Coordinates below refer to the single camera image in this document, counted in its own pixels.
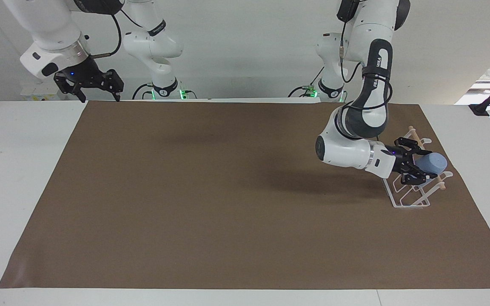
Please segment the white dish rack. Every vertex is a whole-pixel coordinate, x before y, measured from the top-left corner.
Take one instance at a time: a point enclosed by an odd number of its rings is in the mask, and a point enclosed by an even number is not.
[[[417,135],[417,131],[414,127],[410,126],[409,130],[410,131],[403,137],[417,141],[418,145],[422,149],[424,149],[424,145],[432,143],[432,140],[430,138],[420,138]],[[434,178],[433,180],[430,180],[429,182],[420,186],[402,185],[400,187],[397,187],[397,183],[400,182],[400,178],[402,177],[402,175],[399,175],[391,182],[391,184],[389,184],[386,179],[383,179],[383,185],[385,186],[385,190],[387,191],[387,194],[389,195],[389,198],[393,203],[393,207],[399,209],[424,208],[430,206],[430,200],[428,199],[429,196],[431,196],[438,190],[446,190],[444,181],[447,178],[451,178],[451,176],[453,176],[453,172],[445,171],[442,172],[437,178]],[[410,198],[410,194],[420,196],[416,201],[409,203],[412,200],[406,201],[406,199]]]

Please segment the white surface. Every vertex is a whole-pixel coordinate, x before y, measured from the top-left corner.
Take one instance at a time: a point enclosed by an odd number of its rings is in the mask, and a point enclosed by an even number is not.
[[[487,290],[379,290],[383,306],[490,306]]]
[[[304,103],[319,103],[321,99],[313,97],[292,97],[292,98],[262,98],[262,99],[187,99],[173,100],[175,102],[215,102],[215,103],[286,103],[286,104],[304,104]]]
[[[0,102],[0,279],[83,109]]]
[[[340,32],[338,0],[159,0],[168,29],[185,43],[172,60],[175,73],[199,97],[278,97],[307,85],[322,66],[315,53],[323,33]],[[490,0],[412,0],[412,10],[393,39],[391,83],[393,102],[454,103],[490,67]],[[129,13],[128,4],[124,7]],[[73,12],[72,18],[92,51],[109,52],[117,45],[108,16]],[[138,29],[121,14],[122,32]],[[3,39],[21,54],[32,43],[0,1]],[[0,99],[20,99],[19,82],[27,75],[18,62],[8,64],[9,47],[0,41]],[[150,80],[144,65],[121,50],[100,59],[101,69],[114,68],[126,83],[129,99]],[[360,77],[348,86],[358,96]],[[86,91],[90,99],[110,99],[108,93]]]
[[[467,107],[422,108],[490,226],[490,121]],[[68,101],[0,102],[0,277],[82,110]],[[379,296],[381,304],[375,290],[13,289],[0,290],[0,305],[490,305],[490,290],[383,290]]]
[[[468,106],[421,108],[490,227],[490,118],[473,116]],[[446,186],[450,191],[451,179]]]
[[[5,289],[5,306],[381,306],[375,290]]]

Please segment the white table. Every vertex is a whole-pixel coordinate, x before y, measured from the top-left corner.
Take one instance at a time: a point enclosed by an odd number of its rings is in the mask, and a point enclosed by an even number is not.
[[[315,99],[233,102],[311,101]],[[84,106],[76,101],[0,102],[0,278]],[[490,120],[473,116],[465,106],[422,109],[490,226]],[[490,305],[490,290],[5,289],[0,290],[1,304],[479,306]]]

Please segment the brown paper mat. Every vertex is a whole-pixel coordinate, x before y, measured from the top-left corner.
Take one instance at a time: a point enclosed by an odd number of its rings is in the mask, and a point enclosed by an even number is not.
[[[490,229],[453,166],[422,210],[321,163],[337,105],[90,101],[4,287],[490,288]],[[391,105],[391,143],[419,106]]]

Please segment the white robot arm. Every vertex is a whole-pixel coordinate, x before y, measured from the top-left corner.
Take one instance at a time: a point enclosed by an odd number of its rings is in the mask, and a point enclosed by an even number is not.
[[[181,56],[183,43],[166,29],[167,24],[159,14],[153,0],[128,0],[132,19],[144,31],[132,31],[124,36],[124,48],[150,70],[154,91],[162,98],[179,95],[179,81],[168,58]]]
[[[391,40],[410,9],[409,0],[343,0],[338,18],[350,31],[323,35],[317,52],[325,62],[318,89],[335,99],[344,87],[343,60],[362,65],[359,97],[336,109],[315,145],[319,159],[339,167],[364,169],[381,178],[401,173],[403,184],[422,184],[437,175],[426,173],[413,162],[413,155],[427,155],[416,142],[399,138],[387,146],[365,138],[379,136],[387,125],[387,103],[392,95]]]
[[[86,101],[82,88],[109,91],[118,101],[124,83],[114,70],[101,72],[90,55],[87,43],[71,19],[71,11],[114,15],[122,4],[118,0],[3,0],[33,37],[33,45],[20,61],[38,78],[55,74],[63,93]]]

